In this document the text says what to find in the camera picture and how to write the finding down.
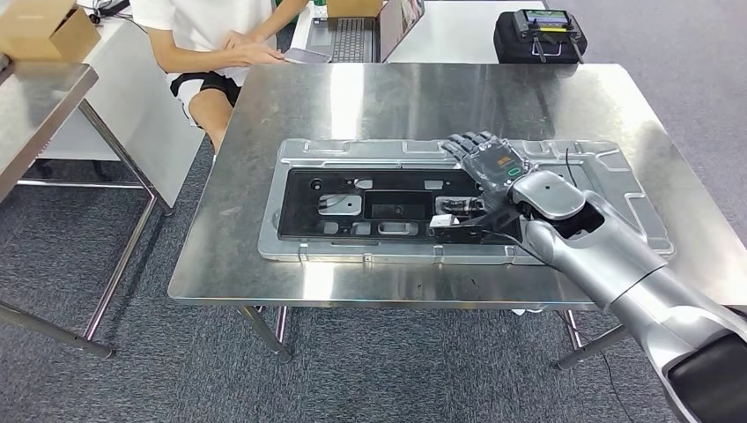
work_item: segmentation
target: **person's hand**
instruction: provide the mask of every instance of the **person's hand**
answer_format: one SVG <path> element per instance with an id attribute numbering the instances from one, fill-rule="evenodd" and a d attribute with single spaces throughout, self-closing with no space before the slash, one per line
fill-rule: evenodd
<path id="1" fill-rule="evenodd" d="M 232 50 L 239 55 L 239 62 L 243 66 L 257 63 L 287 63 L 283 60 L 282 53 L 257 42 L 240 44 Z"/>
<path id="2" fill-rule="evenodd" d="M 230 48 L 236 48 L 241 44 L 251 44 L 256 42 L 264 42 L 264 37 L 255 33 L 239 33 L 234 30 L 228 31 L 226 36 L 223 37 L 223 41 L 220 43 L 220 47 L 223 50 Z"/>

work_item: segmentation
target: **person's leg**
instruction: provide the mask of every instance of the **person's leg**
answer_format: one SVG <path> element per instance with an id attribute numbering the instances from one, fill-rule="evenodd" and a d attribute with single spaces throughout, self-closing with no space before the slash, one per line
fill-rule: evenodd
<path id="1" fill-rule="evenodd" d="M 208 133 L 216 152 L 223 142 L 232 112 L 226 93 L 215 88 L 203 90 L 189 101 L 189 114 Z"/>

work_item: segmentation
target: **white t-shirt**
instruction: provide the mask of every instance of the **white t-shirt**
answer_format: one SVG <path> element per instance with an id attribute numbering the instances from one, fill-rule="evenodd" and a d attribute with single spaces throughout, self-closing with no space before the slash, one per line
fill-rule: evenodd
<path id="1" fill-rule="evenodd" d="M 141 26 L 172 31 L 176 47 L 194 51 L 220 48 L 231 31 L 248 33 L 269 18 L 272 0 L 130 0 L 132 18 Z M 275 36 L 266 42 L 276 48 Z M 231 77 L 245 68 L 217 73 Z"/>

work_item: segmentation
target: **robotic arm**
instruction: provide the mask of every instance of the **robotic arm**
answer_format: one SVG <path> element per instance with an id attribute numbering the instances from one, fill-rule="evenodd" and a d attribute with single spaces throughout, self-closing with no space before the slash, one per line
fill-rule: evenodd
<path id="1" fill-rule="evenodd" d="M 523 248 L 627 328 L 684 421 L 747 421 L 745 320 L 681 283 L 604 198 L 533 171 L 505 140 L 468 133 L 443 148 L 484 187 L 488 212 L 521 214 Z"/>

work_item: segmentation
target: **black shorts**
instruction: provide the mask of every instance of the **black shorts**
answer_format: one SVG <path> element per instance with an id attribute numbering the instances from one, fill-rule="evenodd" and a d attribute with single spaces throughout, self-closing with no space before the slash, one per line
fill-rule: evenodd
<path id="1" fill-rule="evenodd" d="M 218 90 L 226 95 L 231 106 L 236 105 L 241 87 L 231 78 L 226 78 L 215 72 L 182 73 L 171 81 L 171 94 L 181 101 L 182 109 L 188 119 L 195 124 L 195 120 L 189 114 L 189 102 L 198 93 L 205 90 Z"/>

